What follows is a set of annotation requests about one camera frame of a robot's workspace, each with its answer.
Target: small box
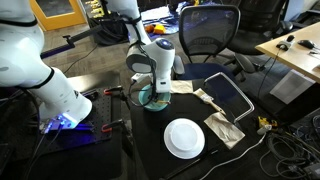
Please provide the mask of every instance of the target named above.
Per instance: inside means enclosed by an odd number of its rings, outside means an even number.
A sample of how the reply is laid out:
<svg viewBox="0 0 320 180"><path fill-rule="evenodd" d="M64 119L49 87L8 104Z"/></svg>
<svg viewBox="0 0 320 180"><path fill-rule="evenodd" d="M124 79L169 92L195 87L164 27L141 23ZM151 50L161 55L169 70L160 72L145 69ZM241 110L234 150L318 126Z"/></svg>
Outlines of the small box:
<svg viewBox="0 0 320 180"><path fill-rule="evenodd" d="M153 33L155 34L164 34L165 32L166 32L166 28L162 24L157 24L153 30Z"/></svg>

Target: chair back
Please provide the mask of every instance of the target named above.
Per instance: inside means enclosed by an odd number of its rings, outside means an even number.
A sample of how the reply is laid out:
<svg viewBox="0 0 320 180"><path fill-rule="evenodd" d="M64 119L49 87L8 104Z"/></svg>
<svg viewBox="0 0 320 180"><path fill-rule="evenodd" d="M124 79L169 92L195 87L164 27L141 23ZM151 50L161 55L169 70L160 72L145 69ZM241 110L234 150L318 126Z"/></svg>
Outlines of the chair back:
<svg viewBox="0 0 320 180"><path fill-rule="evenodd" d="M185 54L216 56L226 48L239 26L240 12L235 6L192 6L182 10L179 40Z"/></svg>
<svg viewBox="0 0 320 180"><path fill-rule="evenodd" d="M239 29L253 32L273 31L279 23L287 0L241 0Z"/></svg>

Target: folded napkin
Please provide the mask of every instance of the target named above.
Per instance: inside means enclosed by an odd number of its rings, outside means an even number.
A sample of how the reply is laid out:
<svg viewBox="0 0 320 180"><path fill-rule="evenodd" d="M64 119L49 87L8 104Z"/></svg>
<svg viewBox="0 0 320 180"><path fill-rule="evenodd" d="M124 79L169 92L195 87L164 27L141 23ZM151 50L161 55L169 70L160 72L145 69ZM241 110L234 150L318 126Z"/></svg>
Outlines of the folded napkin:
<svg viewBox="0 0 320 180"><path fill-rule="evenodd" d="M204 122L229 149L232 149L245 136L243 132L230 123L220 112L212 114Z"/></svg>
<svg viewBox="0 0 320 180"><path fill-rule="evenodd" d="M171 81L170 93L187 94L193 93L192 81Z"/></svg>

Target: black table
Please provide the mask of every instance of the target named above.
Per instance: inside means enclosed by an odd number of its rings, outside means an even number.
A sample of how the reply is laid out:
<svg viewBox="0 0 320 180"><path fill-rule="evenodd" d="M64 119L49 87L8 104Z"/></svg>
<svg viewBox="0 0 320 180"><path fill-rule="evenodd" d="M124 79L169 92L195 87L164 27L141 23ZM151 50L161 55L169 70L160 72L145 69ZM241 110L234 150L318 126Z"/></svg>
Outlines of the black table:
<svg viewBox="0 0 320 180"><path fill-rule="evenodd" d="M202 83L193 81L194 90L199 87L202 87ZM135 148L148 178L151 180L168 178L171 174L181 169L181 167L192 163L199 157L205 156L206 158L203 158L204 160L195 165L194 168L190 168L185 173L174 178L199 179L214 165L239 156L261 138L256 133L254 122L248 116L239 121L242 127L241 130L246 134L246 137L229 150L203 122L214 112L215 110L211 106L204 104L200 99L191 94L173 94L171 104L160 112L150 112L141 107L132 107L131 120ZM205 147L198 157L183 160L173 156L167 150L163 140L163 133L167 124L177 118L193 120L203 130L205 134ZM206 156L208 152L214 150L218 150L218 152ZM266 151L268 151L266 146L259 146L251 150L241 160L214 170L207 179L269 179L259 168L258 161Z"/></svg>
<svg viewBox="0 0 320 180"><path fill-rule="evenodd" d="M69 80L76 90L84 92L118 86L119 73L110 71L73 77ZM112 120L121 118L120 105L121 101L115 94L112 97ZM121 134L120 127L115 127L110 140L44 155L33 167L29 179L91 180L119 177L122 173ZM1 179L19 179L25 163L26 160L9 163Z"/></svg>

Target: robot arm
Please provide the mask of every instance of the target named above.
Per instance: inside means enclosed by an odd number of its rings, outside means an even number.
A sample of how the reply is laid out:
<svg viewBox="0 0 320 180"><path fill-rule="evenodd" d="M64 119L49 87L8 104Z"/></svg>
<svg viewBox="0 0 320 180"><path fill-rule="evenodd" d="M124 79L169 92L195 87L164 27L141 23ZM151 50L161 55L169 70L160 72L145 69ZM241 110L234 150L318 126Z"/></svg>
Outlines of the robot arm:
<svg viewBox="0 0 320 180"><path fill-rule="evenodd" d="M145 32L136 1L108 0L107 8L118 12L129 31L130 47L127 54L128 68L136 73L152 73L157 93L171 89L171 68L175 57L173 44L158 38L151 41Z"/></svg>
<svg viewBox="0 0 320 180"><path fill-rule="evenodd" d="M0 0L0 87L29 89L42 100L41 120L64 120L72 129L91 111L92 103L73 89L64 74L46 66L40 53L44 35L28 0ZM175 50L163 38L151 41L144 31L136 1L109 0L108 9L118 12L130 33L128 67L134 72L152 73L157 93L169 92Z"/></svg>
<svg viewBox="0 0 320 180"><path fill-rule="evenodd" d="M0 87L29 89L42 100L42 121L64 120L64 129L78 125L91 111L91 101L75 91L64 74L43 63L44 35L28 0L0 0Z"/></svg>

